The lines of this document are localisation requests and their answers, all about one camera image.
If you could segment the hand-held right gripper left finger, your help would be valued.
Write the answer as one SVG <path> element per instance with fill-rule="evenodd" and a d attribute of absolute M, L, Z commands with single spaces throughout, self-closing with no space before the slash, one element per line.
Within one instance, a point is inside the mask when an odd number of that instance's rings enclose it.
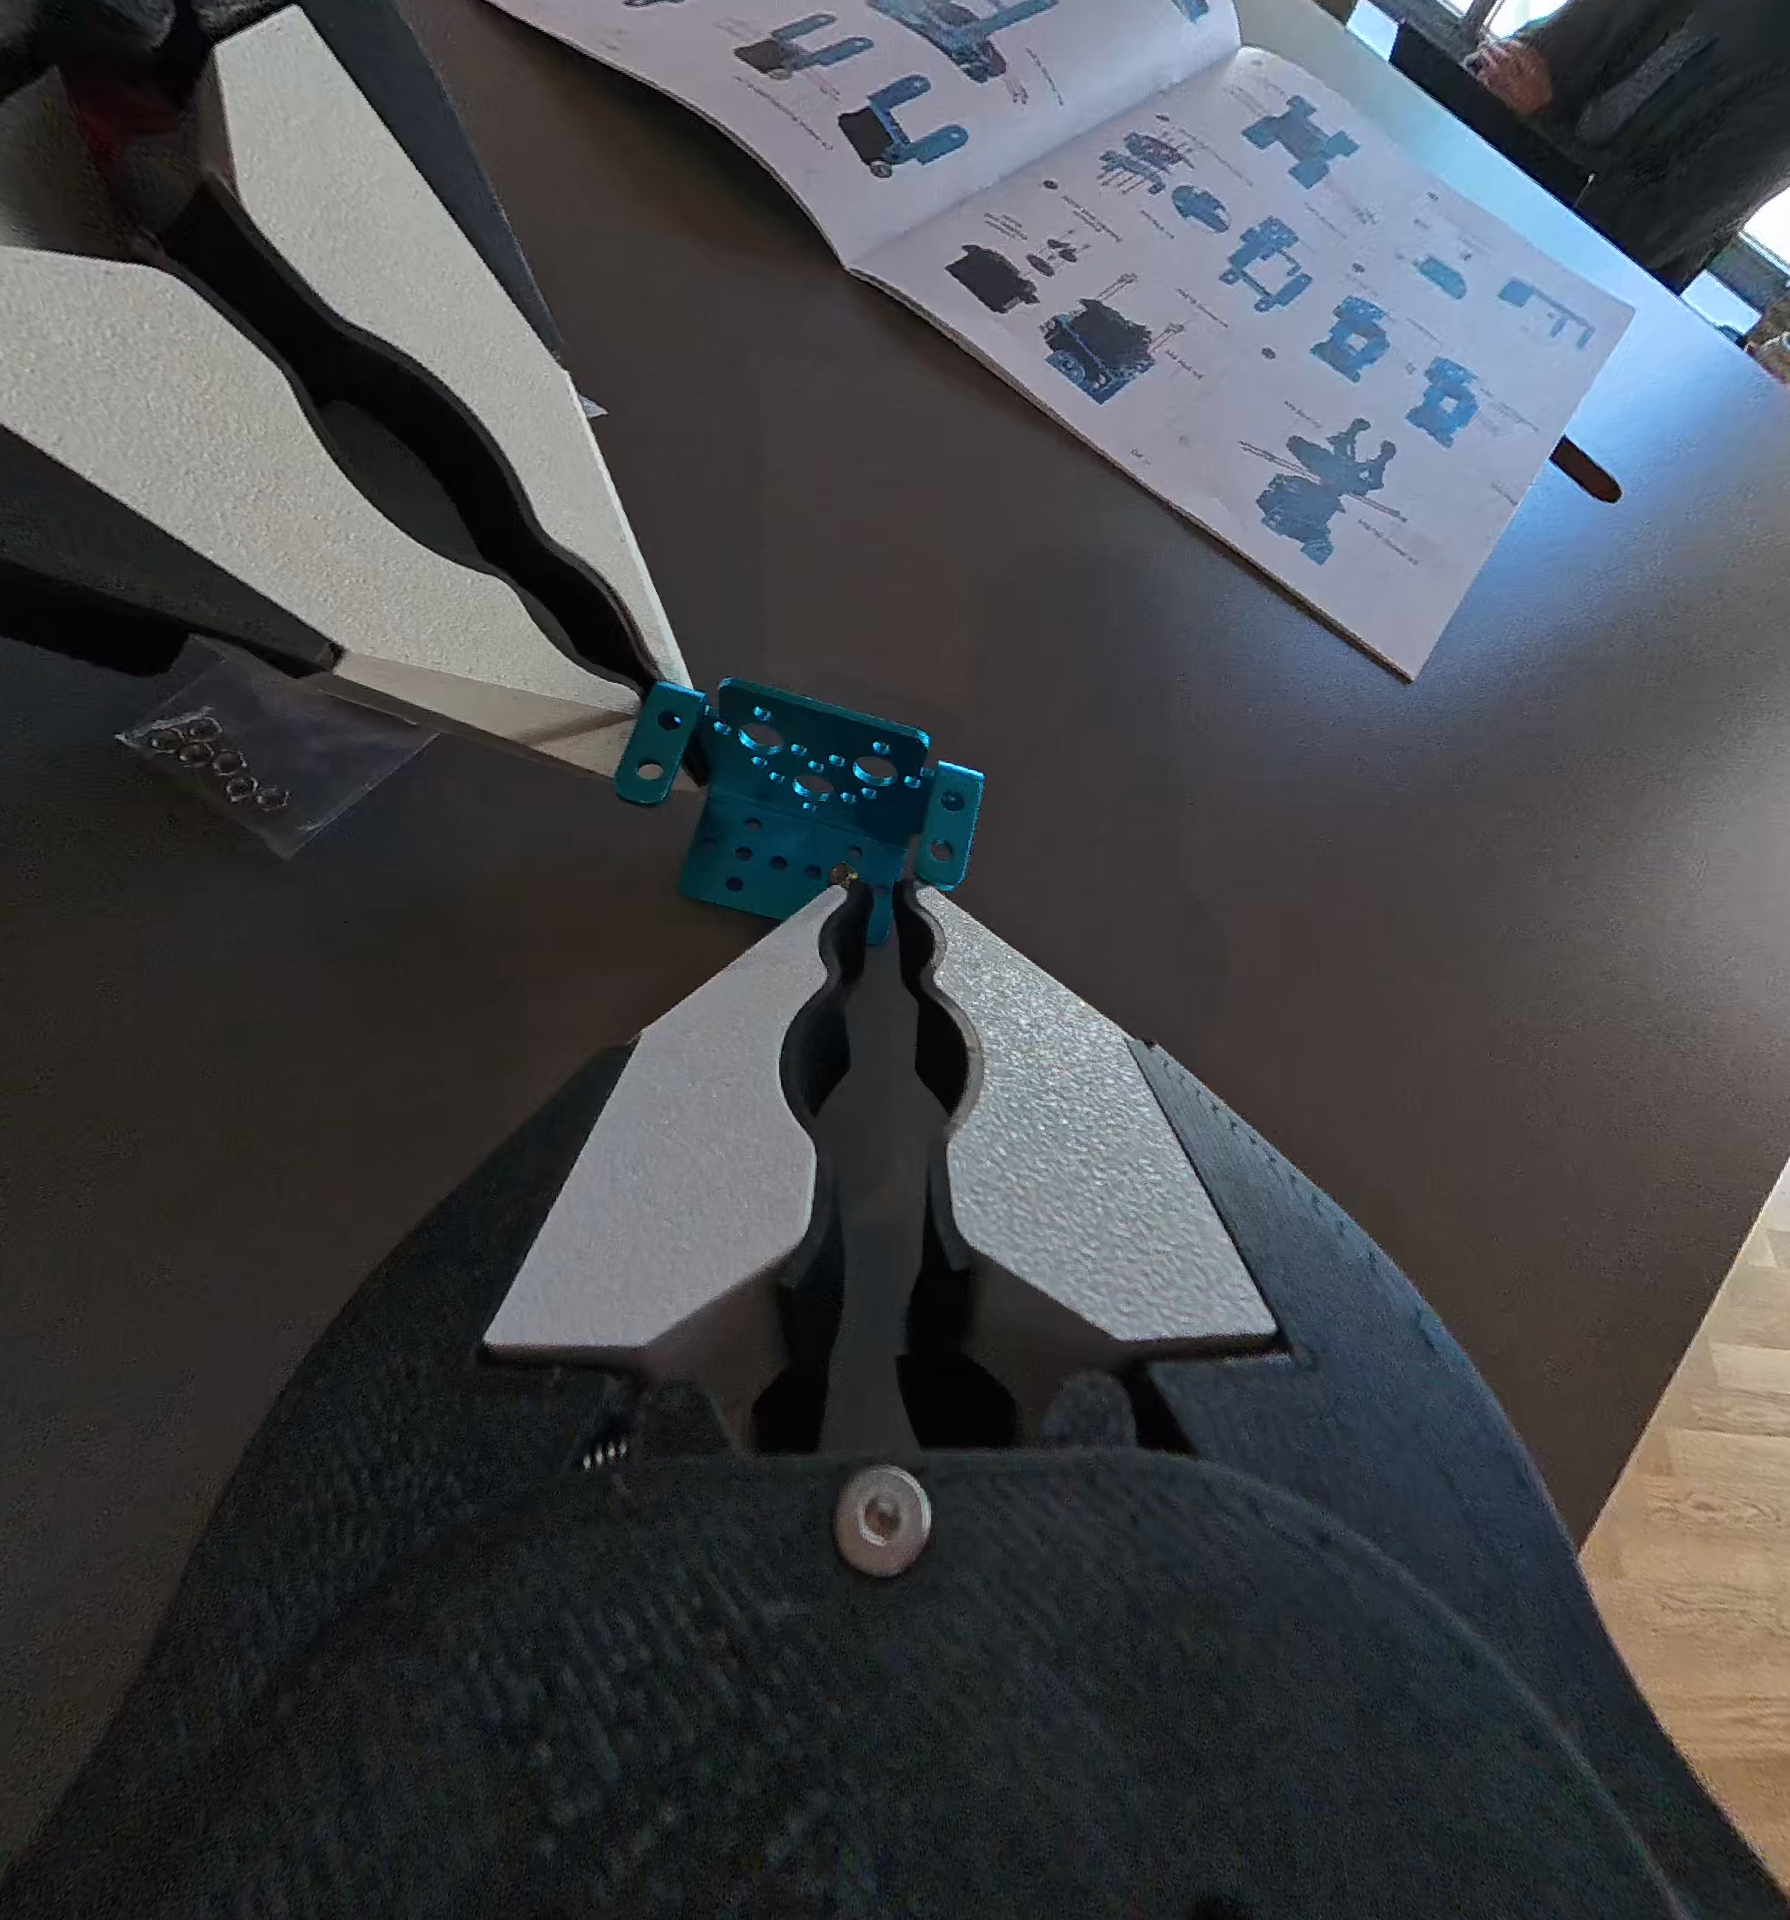
<path fill-rule="evenodd" d="M 641 1032 L 485 1333 L 503 1364 L 699 1388 L 807 1452 L 844 1305 L 814 1123 L 846 1077 L 867 885 L 833 885 Z"/>

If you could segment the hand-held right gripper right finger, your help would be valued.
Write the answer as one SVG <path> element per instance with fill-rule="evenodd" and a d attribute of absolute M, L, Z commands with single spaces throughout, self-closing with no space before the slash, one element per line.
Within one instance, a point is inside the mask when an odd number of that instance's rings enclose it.
<path fill-rule="evenodd" d="M 943 1126 L 896 1382 L 923 1448 L 1006 1448 L 1076 1375 L 1281 1345 L 1135 1041 L 932 887 L 894 906 Z"/>

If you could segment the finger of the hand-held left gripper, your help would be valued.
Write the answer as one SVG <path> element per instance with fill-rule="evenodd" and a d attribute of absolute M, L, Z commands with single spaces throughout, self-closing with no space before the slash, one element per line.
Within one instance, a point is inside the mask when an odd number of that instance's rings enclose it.
<path fill-rule="evenodd" d="M 399 458 L 388 515 L 516 589 L 615 684 L 691 674 L 552 326 L 393 5 L 175 5 L 163 251 L 319 413 Z"/>
<path fill-rule="evenodd" d="M 290 377 L 183 280 L 0 245 L 0 427 L 332 640 L 318 676 L 337 691 L 615 772 L 637 691 L 384 515 Z"/>

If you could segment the clear plastic bag of nuts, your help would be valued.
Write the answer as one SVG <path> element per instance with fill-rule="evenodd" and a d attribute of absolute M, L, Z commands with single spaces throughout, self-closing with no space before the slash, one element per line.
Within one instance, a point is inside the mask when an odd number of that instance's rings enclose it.
<path fill-rule="evenodd" d="M 428 724 L 354 703 L 205 642 L 205 667 L 117 730 L 173 793 L 290 859 L 437 738 Z"/>

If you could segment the blue metal bracket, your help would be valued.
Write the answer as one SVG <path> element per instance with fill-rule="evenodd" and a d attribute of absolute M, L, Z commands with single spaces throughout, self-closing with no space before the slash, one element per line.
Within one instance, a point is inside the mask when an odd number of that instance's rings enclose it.
<path fill-rule="evenodd" d="M 932 756 L 927 733 L 740 679 L 643 697 L 615 795 L 657 806 L 683 772 L 702 793 L 686 897 L 784 922 L 846 866 L 874 897 L 872 945 L 893 931 L 899 880 L 961 885 L 984 800 L 980 772 Z"/>

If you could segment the dark brown desk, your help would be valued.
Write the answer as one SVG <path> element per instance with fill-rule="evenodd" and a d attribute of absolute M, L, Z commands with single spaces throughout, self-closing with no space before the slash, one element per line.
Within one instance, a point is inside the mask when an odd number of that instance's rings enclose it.
<path fill-rule="evenodd" d="M 1790 1157 L 1790 394 L 1323 18 L 1246 35 L 1631 306 L 1403 684 L 846 274 L 651 91 L 407 5 L 691 672 L 925 728 L 958 901 L 1408 1272 L 1590 1525 Z M 443 737 L 290 860 L 0 638 L 0 1870 L 276 1395 L 597 1047 L 758 926 L 678 806 Z"/>

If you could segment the open instruction booklet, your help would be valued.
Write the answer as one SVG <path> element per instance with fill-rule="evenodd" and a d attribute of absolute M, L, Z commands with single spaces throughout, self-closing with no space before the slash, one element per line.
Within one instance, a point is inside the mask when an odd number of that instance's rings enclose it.
<path fill-rule="evenodd" d="M 1210 3 L 516 3 L 1415 679 L 1631 308 Z"/>

